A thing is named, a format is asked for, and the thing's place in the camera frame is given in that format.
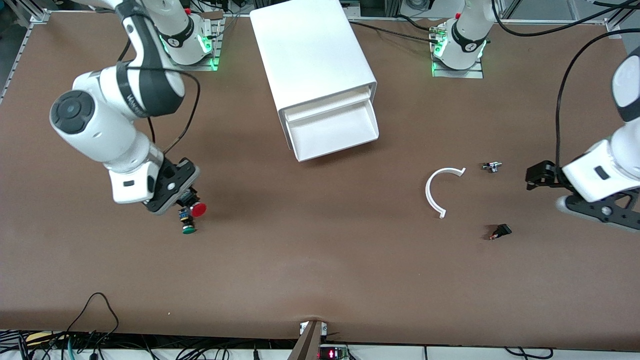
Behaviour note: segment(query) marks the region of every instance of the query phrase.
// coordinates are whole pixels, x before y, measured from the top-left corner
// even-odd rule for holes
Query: black cable
[[[531,355],[528,354],[524,351],[524,349],[522,347],[518,347],[518,350],[520,351],[518,352],[514,352],[511,351],[511,349],[509,349],[508,347],[504,347],[504,350],[507,350],[509,352],[509,354],[514,355],[514,356],[520,356],[523,357],[524,360],[529,360],[529,358],[531,359],[539,359],[539,360],[547,360],[547,359],[551,359],[554,356],[554,349],[549,348],[549,355],[547,356],[537,356],[537,355]]]
[[[606,7],[606,8],[612,8],[612,7],[617,5],[617,4],[611,4],[611,3],[601,3],[600,1],[593,1],[593,2],[588,1],[588,3],[594,4],[596,6]],[[638,6],[638,5],[628,5],[628,6],[622,6],[619,9],[640,10],[640,6]]]
[[[198,87],[198,91],[196,93],[196,99],[193,102],[193,109],[191,110],[191,115],[189,116],[189,120],[187,121],[187,124],[184,126],[184,129],[182,130],[182,133],[180,135],[178,135],[178,137],[176,137],[174,139],[174,141],[163,151],[163,153],[166,154],[174,146],[176,146],[176,144],[178,144],[180,142],[180,140],[182,140],[182,138],[187,133],[187,131],[189,131],[189,127],[191,126],[191,122],[193,121],[193,115],[195,115],[195,113],[196,113],[196,109],[198,108],[198,101],[200,100],[200,82],[195,76],[189,74],[186,71],[182,71],[182,70],[165,69],[165,68],[161,68],[161,67],[154,68],[154,67],[139,67],[139,66],[127,67],[127,70],[148,70],[148,71],[171,71],[171,72],[177,72],[178,74],[184,75],[187,78],[192,79],[193,81],[195,81],[196,86]]]
[[[640,28],[609,31],[609,32],[606,32],[604,34],[598,35],[597,37],[591,39],[573,57],[573,59],[569,63],[569,66],[566,68],[566,71],[564,72],[564,76],[562,78],[562,82],[560,82],[560,90],[558,90],[558,98],[557,98],[557,103],[556,103],[556,176],[558,178],[558,181],[561,184],[565,185],[565,187],[567,186],[567,184],[564,181],[564,177],[560,176],[560,168],[561,168],[561,166],[560,166],[560,105],[562,103],[562,94],[564,92],[564,86],[566,85],[566,80],[569,77],[569,72],[571,72],[571,69],[573,68],[573,65],[575,64],[576,60],[578,60],[578,57],[580,57],[580,55],[582,53],[584,53],[584,51],[589,46],[593,45],[598,40],[606,38],[606,37],[609,37],[611,35],[619,35],[619,34],[626,34],[626,33],[640,33]]]
[[[26,349],[26,341],[24,341],[24,338],[22,337],[20,331],[18,331],[18,349],[20,350],[20,357],[22,358],[22,360],[28,360],[29,354]]]
[[[400,17],[404,20],[407,20],[409,22],[409,24],[415,26],[416,28],[419,28],[420,30],[424,30],[424,31],[429,31],[429,27],[428,26],[422,26],[420,24],[418,24],[417,22],[413,21],[412,18],[410,18],[409,16],[403,15],[401,13],[397,14],[396,17]]]
[[[364,24],[363,22],[356,22],[356,21],[350,21],[350,23],[354,24],[354,25],[360,25],[360,26],[364,26],[365,28],[369,28],[369,29],[373,29],[373,30],[378,30],[378,31],[384,31],[386,33],[390,33],[393,35],[397,35],[399,37],[405,37],[405,38],[412,38],[412,39],[416,39],[416,40],[421,40],[421,41],[426,41],[426,42],[430,42],[432,44],[437,44],[438,41],[435,39],[430,39],[430,38],[421,38],[421,37],[415,37],[413,35],[408,35],[408,34],[403,34],[403,33],[396,33],[395,31],[391,31],[388,29],[383,29],[383,28],[379,28],[377,26],[372,26],[369,24]]]
[[[140,337],[142,337],[142,341],[144,341],[144,343],[145,343],[145,347],[147,348],[147,352],[151,355],[151,358],[152,358],[153,360],[160,360],[160,359],[159,359],[159,358],[154,354],[154,352],[153,352],[153,351],[151,351],[151,348],[149,347],[149,344],[147,343],[147,340],[145,339],[145,336],[141,334],[141,335],[140,335]]]
[[[585,17],[585,18],[583,18],[583,19],[580,19],[580,20],[574,21],[574,22],[572,22],[572,23],[570,23],[570,24],[567,24],[567,25],[559,26],[559,27],[557,27],[557,28],[553,28],[553,29],[549,29],[549,30],[545,30],[545,31],[539,31],[539,32],[537,32],[537,33],[519,33],[519,32],[517,32],[517,31],[513,31],[513,30],[511,30],[511,29],[507,28],[507,27],[502,23],[502,21],[500,20],[500,16],[498,16],[498,11],[495,9],[495,2],[496,2],[496,0],[492,0],[492,1],[491,1],[491,8],[492,8],[492,10],[493,10],[493,15],[495,16],[495,21],[498,23],[498,25],[499,25],[499,26],[500,26],[504,31],[508,32],[509,34],[516,35],[516,36],[518,36],[518,37],[536,37],[536,36],[540,36],[540,35],[546,35],[546,34],[555,33],[556,31],[561,31],[561,30],[568,29],[568,28],[571,28],[571,27],[573,27],[573,26],[576,26],[576,25],[579,25],[579,24],[585,23],[585,22],[587,22],[587,21],[589,21],[589,20],[592,20],[592,19],[595,19],[595,18],[597,18],[597,17],[599,17],[599,16],[605,15],[606,13],[612,12],[612,11],[613,11],[613,10],[615,10],[615,9],[619,9],[619,8],[622,8],[623,6],[629,5],[630,3],[633,3],[633,2],[635,2],[635,1],[638,1],[638,0],[627,0],[627,1],[625,1],[624,3],[621,3],[621,4],[619,4],[619,5],[614,5],[614,4],[612,4],[612,6],[611,6],[611,7],[608,7],[608,9],[606,9],[606,10],[602,10],[601,12],[597,12],[597,13],[595,13],[595,14],[593,14],[593,15],[590,15],[590,16],[587,16],[587,17]]]
[[[202,7],[198,4],[196,4],[196,2],[194,0],[191,0],[191,4],[193,4],[193,6],[195,6],[199,12],[204,13],[204,10],[202,9]]]
[[[120,326],[120,319],[118,319],[118,315],[116,315],[116,313],[111,308],[111,304],[109,303],[109,299],[107,299],[107,296],[98,291],[98,292],[92,293],[91,296],[89,296],[89,299],[87,299],[86,303],[84,304],[82,311],[80,311],[80,313],[78,314],[78,316],[76,316],[74,321],[72,321],[71,324],[69,324],[65,332],[69,332],[69,330],[71,330],[71,327],[76,323],[76,321],[78,321],[78,319],[80,319],[80,316],[84,314],[84,311],[86,310],[87,306],[89,306],[91,299],[93,299],[93,297],[96,295],[100,295],[104,299],[104,302],[107,304],[107,308],[109,309],[109,312],[111,313],[111,315],[113,315],[113,319],[116,320],[116,325],[113,327],[113,329],[107,332],[105,335],[102,335],[102,337],[98,340],[97,343],[101,343],[102,340],[104,340],[109,335],[113,334],[113,332],[118,329],[118,326]]]
[[[147,117],[147,122],[149,123],[149,131],[151,131],[151,141],[156,143],[156,131],[154,130],[154,123],[151,122],[151,118]]]
[[[127,44],[124,45],[124,49],[122,49],[122,52],[120,53],[120,56],[118,56],[118,62],[122,61],[122,59],[124,59],[124,56],[127,54],[127,51],[129,51],[129,47],[131,46],[131,40],[127,39]]]
[[[212,3],[210,3],[210,4],[207,4],[207,3],[205,3],[205,2],[204,2],[204,1],[202,1],[202,0],[196,0],[196,1],[198,1],[200,4],[207,5],[207,6],[211,7],[211,8],[216,8],[216,9],[220,9],[220,10],[222,10],[222,11],[224,11],[224,12],[230,12],[231,14],[235,14],[231,9],[229,9],[229,8],[225,9],[225,8],[223,8],[223,7],[221,7],[221,6],[218,6],[218,5],[213,4],[213,2],[212,2]]]

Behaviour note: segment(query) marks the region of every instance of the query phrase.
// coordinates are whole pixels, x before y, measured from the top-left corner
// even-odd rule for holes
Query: wire
[[[74,350],[71,347],[71,337],[70,336],[67,339],[67,352],[69,353],[69,359],[76,360],[76,357],[74,356]]]
[[[420,24],[418,24],[417,22],[413,21],[412,18],[410,18],[409,16],[403,15],[401,13],[397,14],[396,17],[401,17],[404,20],[407,20],[409,22],[409,24],[415,26],[416,28],[419,28],[420,30],[425,30],[425,31],[429,31],[429,28],[427,26],[422,26]]]
[[[199,4],[196,4],[194,0],[191,0],[191,4],[193,4],[193,6],[195,6],[199,12],[204,13],[204,10],[202,10],[202,7]]]
[[[587,3],[591,3],[594,4],[596,6],[603,6],[606,8],[612,8],[614,6],[617,6],[617,4],[611,4],[611,3],[601,3],[600,1],[590,1],[590,0],[585,0]],[[638,5],[628,5],[628,6],[622,6],[620,9],[628,9],[628,10],[640,10],[640,6]]]
[[[373,30],[384,31],[385,33],[390,33],[390,34],[393,34],[393,35],[397,35],[399,37],[412,38],[412,39],[416,39],[416,40],[430,42],[432,44],[437,44],[438,43],[438,41],[435,40],[435,39],[421,38],[421,37],[415,37],[413,35],[408,35],[408,34],[403,34],[403,33],[396,33],[395,31],[379,28],[377,26],[372,26],[372,25],[369,25],[369,24],[364,24],[363,22],[350,21],[350,23],[352,23],[354,25],[364,26],[365,28],[369,28],[369,29],[373,29]]]
[[[158,357],[154,354],[154,352],[153,352],[153,351],[151,351],[151,348],[149,347],[149,344],[147,343],[147,340],[145,339],[145,336],[141,334],[141,335],[140,335],[140,337],[142,338],[142,341],[144,341],[144,342],[145,342],[145,347],[147,348],[147,352],[151,355],[151,358],[152,358],[153,360],[160,360],[160,359],[158,359]]]
[[[120,326],[120,320],[118,319],[118,315],[116,315],[116,313],[111,308],[111,304],[109,303],[109,299],[107,299],[107,296],[98,291],[98,292],[92,293],[91,296],[89,296],[89,299],[87,299],[86,303],[84,304],[84,307],[82,308],[82,311],[80,311],[80,313],[78,314],[78,316],[76,316],[74,321],[72,321],[71,324],[69,324],[69,326],[67,327],[67,330],[65,332],[69,332],[69,330],[71,330],[71,327],[84,314],[84,311],[86,310],[87,306],[89,306],[89,303],[91,302],[91,299],[93,299],[93,297],[96,296],[96,295],[100,295],[104,299],[104,302],[107,304],[107,308],[109,309],[109,312],[111,313],[111,315],[113,315],[114,320],[116,320],[116,325],[113,327],[113,329],[111,331],[107,332],[105,335],[102,335],[102,337],[98,340],[97,343],[101,343],[102,340],[104,340],[106,337],[108,337],[114,331],[116,331],[118,329],[118,326]]]
[[[495,16],[495,21],[498,23],[498,25],[504,31],[508,32],[509,34],[516,35],[518,37],[536,37],[536,36],[540,36],[540,35],[546,35],[546,34],[555,33],[556,31],[561,31],[561,30],[568,29],[568,28],[571,28],[573,26],[585,23],[585,22],[587,22],[589,20],[592,20],[592,19],[595,19],[595,18],[597,18],[599,16],[605,15],[606,13],[612,12],[615,9],[622,8],[623,6],[629,5],[630,3],[633,3],[635,1],[638,1],[638,0],[627,0],[624,3],[621,3],[619,5],[612,4],[612,6],[609,7],[608,9],[602,10],[601,12],[597,12],[597,13],[595,13],[593,15],[587,16],[587,17],[585,17],[583,19],[580,19],[578,21],[574,21],[574,22],[572,22],[570,24],[567,24],[567,25],[559,26],[557,28],[553,28],[553,29],[549,29],[549,30],[545,30],[545,31],[540,31],[540,32],[537,32],[537,33],[519,33],[517,31],[513,31],[513,30],[507,28],[502,23],[502,21],[500,20],[500,17],[498,16],[498,11],[495,9],[496,0],[492,0],[491,1],[491,8],[493,10],[493,15]]]
[[[193,115],[195,115],[195,113],[196,113],[196,109],[198,108],[198,101],[200,100],[200,82],[195,76],[189,74],[186,71],[182,71],[182,70],[165,69],[165,68],[162,68],[162,67],[154,68],[154,67],[139,67],[139,66],[127,67],[127,70],[148,70],[148,71],[172,71],[172,72],[177,72],[178,74],[184,75],[187,78],[192,79],[193,81],[195,81],[196,86],[198,87],[198,91],[196,93],[196,99],[193,102],[193,109],[191,109],[191,115],[189,116],[189,120],[187,121],[187,124],[184,126],[184,129],[182,130],[182,133],[180,135],[178,135],[178,137],[176,137],[174,139],[174,141],[169,146],[167,146],[167,148],[163,151],[163,153],[166,154],[174,146],[176,146],[176,144],[178,144],[180,142],[180,140],[182,140],[182,138],[187,133],[187,131],[189,131],[189,127],[191,126],[191,121],[193,121]]]
[[[151,122],[151,118],[147,117],[147,122],[149,123],[149,131],[151,131],[151,141],[156,143],[156,131],[154,130],[154,123]]]
[[[522,347],[518,347],[518,350],[520,350],[520,352],[514,352],[511,351],[508,347],[504,347],[504,350],[507,350],[509,352],[509,354],[514,355],[514,356],[520,356],[520,357],[524,357],[524,360],[529,360],[529,358],[531,359],[539,359],[539,360],[547,360],[547,359],[551,359],[554,356],[554,349],[549,348],[549,355],[547,356],[536,356],[536,355],[531,355],[528,354],[524,351],[524,349]]]
[[[224,12],[234,13],[231,9],[229,9],[229,8],[225,9],[225,8],[223,8],[223,7],[221,7],[221,6],[218,6],[218,5],[213,4],[213,2],[211,2],[211,3],[207,4],[207,3],[205,3],[205,2],[204,2],[204,1],[202,1],[202,0],[196,0],[196,1],[198,1],[200,4],[203,4],[203,5],[208,6],[208,7],[210,7],[210,8],[220,9],[220,10],[222,10],[222,11],[224,11]]]
[[[609,37],[611,35],[619,35],[619,34],[626,34],[626,33],[640,33],[640,28],[609,31],[591,39],[573,57],[573,59],[569,63],[569,66],[566,68],[566,71],[564,72],[562,82],[560,82],[560,90],[558,90],[558,98],[556,103],[556,176],[558,178],[558,181],[561,184],[563,184],[565,187],[567,186],[567,184],[565,183],[564,178],[560,176],[560,168],[561,168],[560,167],[560,105],[562,104],[562,94],[564,92],[564,86],[566,85],[566,80],[569,77],[569,73],[571,72],[571,69],[573,68],[573,65],[575,64],[576,60],[578,60],[578,57],[580,57],[580,55],[584,53],[584,51],[589,46],[593,45],[598,40]]]
[[[236,21],[238,20],[238,17],[240,17],[240,15],[242,15],[242,9],[243,9],[243,8],[240,8],[240,10],[238,10],[238,13],[237,13],[237,14],[235,14],[235,15],[233,16],[233,18],[232,18],[232,19],[231,19],[231,21],[229,22],[229,25],[228,25],[228,26],[225,26],[225,28],[224,28],[224,29],[222,29],[222,31],[220,31],[220,33],[219,33],[219,34],[217,34],[217,35],[211,35],[211,36],[208,36],[207,38],[208,38],[209,40],[213,40],[213,39],[215,39],[215,38],[220,37],[220,35],[224,34],[224,33],[225,33],[225,31],[226,31],[227,29],[230,29],[230,28],[231,28],[231,27],[236,23]]]
[[[129,47],[131,46],[131,40],[127,39],[127,45],[124,45],[124,49],[122,49],[122,52],[120,53],[120,56],[118,56],[118,62],[122,61],[122,59],[124,59],[124,56],[127,54],[127,51],[129,51]]]

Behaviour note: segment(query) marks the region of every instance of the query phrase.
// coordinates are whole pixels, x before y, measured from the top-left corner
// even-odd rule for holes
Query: white curved plastic part
[[[431,180],[433,180],[436,175],[442,174],[443,172],[462,176],[462,174],[465,173],[466,169],[467,168],[462,168],[462,170],[458,170],[457,168],[445,167],[441,168],[440,170],[436,170],[431,176],[429,176],[429,180],[427,180],[427,186],[424,188],[424,192],[427,194],[427,201],[429,202],[429,205],[431,205],[432,208],[440,213],[440,218],[444,217],[444,215],[447,213],[447,210],[441,208],[438,204],[436,204],[435,200],[433,200],[433,196],[431,196]]]

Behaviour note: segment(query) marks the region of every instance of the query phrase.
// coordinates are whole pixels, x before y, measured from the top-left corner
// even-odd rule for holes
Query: white plastic box
[[[378,138],[376,78],[339,0],[290,0],[250,17],[298,161]]]

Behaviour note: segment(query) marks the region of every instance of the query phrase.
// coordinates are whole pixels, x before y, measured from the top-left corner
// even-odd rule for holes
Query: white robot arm
[[[197,206],[191,185],[198,167],[187,159],[174,165],[133,125],[136,119],[174,113],[181,105],[184,84],[177,72],[163,70],[172,64],[160,36],[179,42],[167,49],[174,60],[198,61],[206,53],[198,44],[190,45],[198,41],[195,21],[177,0],[153,1],[154,11],[137,0],[82,3],[114,9],[136,57],[78,76],[73,90],[52,105],[51,125],[71,146],[109,170],[115,202],[143,202],[158,215],[176,202]],[[162,35],[164,31],[171,35]]]
[[[527,169],[527,189],[568,188],[574,195],[559,198],[559,210],[635,232],[640,231],[640,213],[634,211],[640,199],[640,47],[614,73],[612,95],[625,124],[557,173],[551,161]]]
[[[444,28],[444,34],[436,35],[439,43],[433,47],[433,55],[444,65],[465,70],[482,55],[486,36],[495,21],[491,1],[465,0],[460,16],[438,26]]]

